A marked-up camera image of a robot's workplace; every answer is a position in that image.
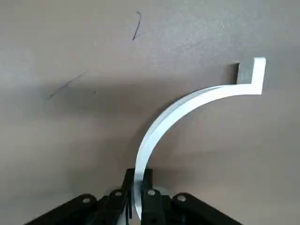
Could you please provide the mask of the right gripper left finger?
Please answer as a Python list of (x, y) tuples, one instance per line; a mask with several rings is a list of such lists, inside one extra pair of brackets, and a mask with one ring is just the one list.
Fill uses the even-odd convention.
[(97, 199), (82, 194), (27, 222), (28, 225), (128, 225), (132, 218), (134, 168), (126, 170), (122, 185)]

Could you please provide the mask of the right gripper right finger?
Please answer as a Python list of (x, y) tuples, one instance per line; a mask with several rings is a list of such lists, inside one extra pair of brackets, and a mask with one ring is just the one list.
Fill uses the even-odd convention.
[(146, 169), (141, 192), (142, 225), (241, 225), (189, 193), (173, 197), (153, 187), (153, 170)]

